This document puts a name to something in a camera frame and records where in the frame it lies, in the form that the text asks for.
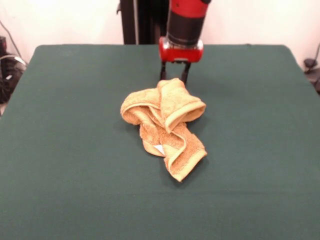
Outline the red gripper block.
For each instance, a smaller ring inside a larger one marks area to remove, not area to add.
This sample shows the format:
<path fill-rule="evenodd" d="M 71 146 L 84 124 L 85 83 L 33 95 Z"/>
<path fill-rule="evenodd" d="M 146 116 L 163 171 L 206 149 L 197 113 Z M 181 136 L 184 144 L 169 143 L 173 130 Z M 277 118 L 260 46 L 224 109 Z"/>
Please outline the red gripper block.
<path fill-rule="evenodd" d="M 185 62 L 184 69 L 181 74 L 181 81 L 186 83 L 188 80 L 191 63 L 197 63 L 201 60 L 204 52 L 204 44 L 202 40 L 197 42 L 196 46 L 180 47 L 172 44 L 167 37 L 162 36 L 159 39 L 159 56 L 161 59 L 160 79 L 165 80 L 167 77 L 167 62 Z"/>

